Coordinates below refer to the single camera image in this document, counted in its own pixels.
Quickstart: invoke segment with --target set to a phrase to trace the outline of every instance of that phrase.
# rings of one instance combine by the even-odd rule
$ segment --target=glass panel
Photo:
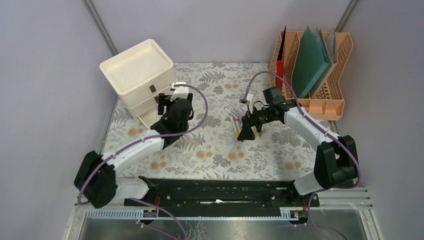
[[[314,221],[336,228],[347,239],[367,239],[361,218],[354,210],[313,210]],[[313,226],[290,226],[288,221],[269,220],[190,220],[182,221],[189,240],[320,240],[324,239]],[[151,226],[182,238],[184,235],[173,220],[157,220]],[[331,239],[342,239],[332,230],[322,229]],[[86,219],[80,240],[167,240],[167,236],[136,225],[134,220]]]

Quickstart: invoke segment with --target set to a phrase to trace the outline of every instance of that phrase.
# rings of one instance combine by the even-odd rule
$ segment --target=green folder
[[[324,40],[323,32],[321,29],[319,30],[319,35],[321,38],[321,41],[325,43],[324,50],[325,55],[328,59],[328,66],[322,73],[322,75],[318,78],[318,80],[315,82],[313,87],[309,91],[309,96],[311,98],[315,98],[317,94],[320,92],[321,88],[323,87],[324,83],[327,81],[327,79],[330,77],[331,73],[333,72],[334,68],[336,68],[338,60],[338,53],[337,53],[337,39],[336,39],[336,33],[334,32],[334,28],[330,32],[330,34],[327,36],[327,39]]]
[[[291,86],[298,98],[305,98],[329,65],[323,42],[316,41],[309,27],[306,28],[297,53]]]

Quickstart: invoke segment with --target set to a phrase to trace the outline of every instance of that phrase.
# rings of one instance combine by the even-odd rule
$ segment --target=drawer handle
[[[151,86],[150,86],[150,91],[151,91],[151,93],[156,92],[156,88],[155,88],[155,86],[154,86],[154,85],[151,85]]]

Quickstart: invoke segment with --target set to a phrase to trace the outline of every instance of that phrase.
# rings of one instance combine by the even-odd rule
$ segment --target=leaf pattern
[[[224,107],[237,116],[246,113],[239,103],[250,78],[267,70],[262,63],[176,63],[179,81],[198,87],[206,96],[209,109],[204,124],[180,137],[162,151],[155,152],[125,170],[122,177],[238,179],[291,181],[313,171],[315,151],[295,131],[280,122],[265,124],[262,136],[239,142]],[[270,78],[259,75],[249,93],[263,101],[262,91],[270,87]],[[203,118],[203,99],[193,93],[195,117],[189,128]],[[329,127],[327,121],[320,121]],[[105,141],[104,152],[114,151],[137,139],[146,127],[132,119],[118,100]]]
[[[223,89],[223,87],[222,87],[222,86],[216,86],[216,87],[213,89],[213,92],[214,92],[214,93],[216,93],[216,94],[221,95],[221,94],[223,94],[223,93],[224,93],[224,89]]]
[[[217,83],[219,80],[223,80],[224,78],[225,74],[223,72],[213,70],[204,73],[203,76],[201,76],[201,78],[199,79],[199,81],[213,84],[214,82]]]

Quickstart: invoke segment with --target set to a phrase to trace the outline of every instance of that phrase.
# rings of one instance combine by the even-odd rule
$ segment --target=marker
[[[238,121],[236,121],[235,122],[235,127],[237,128],[238,134],[240,134],[242,132],[242,129],[241,129],[240,126],[241,126],[241,124]]]
[[[224,107],[224,110],[225,110],[225,111],[227,111],[229,114],[231,114],[231,116],[233,116],[235,119],[237,119],[237,121],[238,121],[240,124],[243,124],[243,123],[242,123],[242,119],[241,119],[240,117],[238,117],[237,115],[235,115],[232,111],[228,110],[228,108],[227,108],[227,107]]]
[[[239,131],[237,131],[236,123],[234,122],[234,118],[232,116],[229,116],[229,119],[231,120],[232,128],[234,129],[235,136],[239,136]]]

